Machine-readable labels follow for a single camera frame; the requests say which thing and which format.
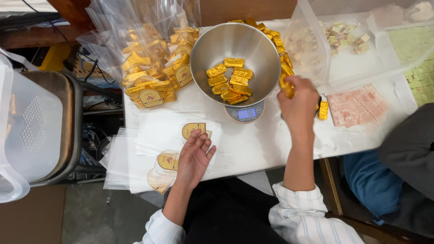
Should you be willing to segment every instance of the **striped shirt sleeve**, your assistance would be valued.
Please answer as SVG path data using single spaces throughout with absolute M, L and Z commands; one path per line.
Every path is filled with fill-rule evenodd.
M 162 209 L 149 218 L 145 228 L 143 240 L 134 244 L 181 244 L 185 239 L 184 229 L 168 220 Z
M 353 227 L 336 218 L 325 218 L 327 208 L 315 185 L 312 191 L 293 192 L 273 185 L 279 204 L 270 209 L 271 228 L 289 243 L 297 244 L 363 244 Z

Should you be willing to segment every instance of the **metal mixing bowl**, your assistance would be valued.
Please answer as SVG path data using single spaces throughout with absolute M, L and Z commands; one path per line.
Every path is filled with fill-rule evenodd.
M 206 71 L 223 63 L 224 58 L 244 59 L 245 69 L 253 71 L 249 81 L 252 95 L 246 101 L 230 105 L 214 95 Z M 194 44 L 190 67 L 197 86 L 209 98 L 227 107 L 247 107 L 267 98 L 279 82 L 280 57 L 273 42 L 260 30 L 241 23 L 223 23 L 205 31 Z M 227 69 L 226 77 L 233 69 Z

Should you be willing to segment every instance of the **white table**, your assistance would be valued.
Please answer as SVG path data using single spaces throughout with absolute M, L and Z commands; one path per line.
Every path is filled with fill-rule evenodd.
M 288 22 L 289 20 L 272 20 L 264 23 L 268 28 L 284 33 Z M 403 75 L 372 82 L 372 85 L 392 104 L 386 122 L 372 135 L 368 135 L 360 125 L 351 128 L 335 127 L 330 112 L 326 121 L 315 118 L 315 159 L 377 148 L 385 136 L 407 117 L 400 101 L 403 101 L 402 97 L 412 95 Z M 125 126 L 138 129 L 139 114 L 142 112 L 152 113 L 162 109 L 199 110 L 219 121 L 223 128 L 215 164 L 205 172 L 202 180 L 276 168 L 286 164 L 291 149 L 291 136 L 285 121 L 280 117 L 276 98 L 279 91 L 280 87 L 277 86 L 265 99 L 264 114 L 250 124 L 235 123 L 225 113 L 224 107 L 207 98 L 194 82 L 177 93 L 176 102 L 140 111 L 124 94 Z M 319 87 L 318 91 L 320 94 L 329 94 L 326 88 Z

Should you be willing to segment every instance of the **clear plastic container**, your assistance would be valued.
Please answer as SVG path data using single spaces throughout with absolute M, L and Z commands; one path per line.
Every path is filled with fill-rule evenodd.
M 417 8 L 420 2 L 299 0 L 283 40 L 295 73 L 311 79 L 316 87 L 330 85 L 340 90 L 416 67 L 434 50 L 434 37 L 409 36 L 405 43 L 411 47 L 408 51 L 411 54 L 406 56 L 399 53 L 402 47 L 392 43 L 391 38 L 396 36 L 397 30 L 411 33 L 418 28 L 433 33 L 432 18 L 423 21 L 412 19 L 412 13 L 420 11 Z M 354 53 L 355 45 L 351 45 L 331 57 L 331 48 L 319 21 L 326 26 L 335 22 L 357 25 L 351 34 L 356 38 L 368 34 L 371 37 L 367 41 L 370 50 L 358 55 Z
M 61 130 L 60 99 L 13 71 L 0 54 L 0 203 L 22 198 L 29 182 L 55 168 Z

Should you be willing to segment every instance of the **blue lcd screen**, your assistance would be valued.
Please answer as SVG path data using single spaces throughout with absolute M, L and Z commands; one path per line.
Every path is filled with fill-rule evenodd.
M 252 118 L 256 116 L 255 109 L 245 109 L 238 111 L 238 117 L 240 119 Z

